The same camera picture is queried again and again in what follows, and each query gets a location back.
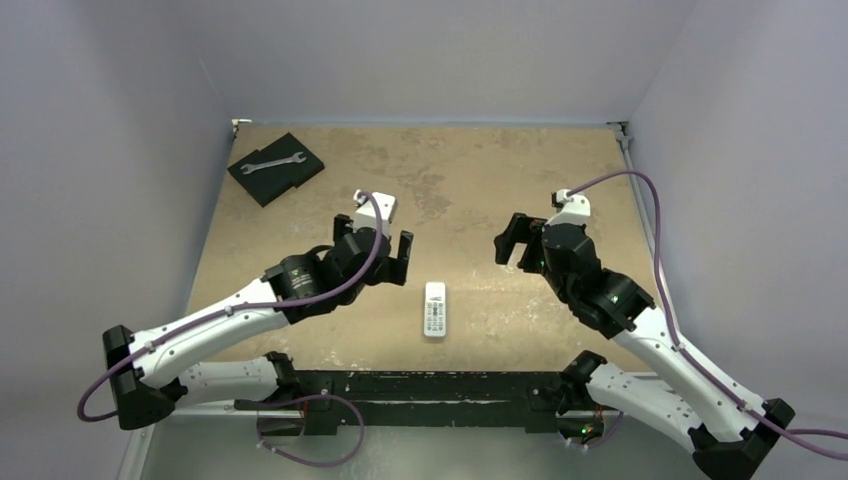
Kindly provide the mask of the white remote control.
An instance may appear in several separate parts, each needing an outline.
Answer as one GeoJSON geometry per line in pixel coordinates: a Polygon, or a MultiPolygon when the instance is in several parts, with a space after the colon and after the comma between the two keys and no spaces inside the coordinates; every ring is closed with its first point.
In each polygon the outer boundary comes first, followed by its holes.
{"type": "Polygon", "coordinates": [[[447,288],[443,282],[429,281],[424,287],[423,334],[444,338],[447,334],[447,288]]]}

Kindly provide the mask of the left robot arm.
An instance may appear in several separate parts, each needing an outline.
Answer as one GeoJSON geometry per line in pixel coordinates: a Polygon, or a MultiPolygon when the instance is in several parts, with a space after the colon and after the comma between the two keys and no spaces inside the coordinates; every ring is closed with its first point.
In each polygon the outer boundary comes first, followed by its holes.
{"type": "Polygon", "coordinates": [[[242,363],[212,356],[255,336],[332,313],[352,304],[363,288],[403,286],[413,233],[391,240],[391,222],[370,214],[334,220],[333,241],[290,255],[234,294],[165,325],[103,332],[108,383],[120,429],[158,423],[176,410],[210,401],[264,402],[284,409],[298,382],[265,354],[242,363]]]}

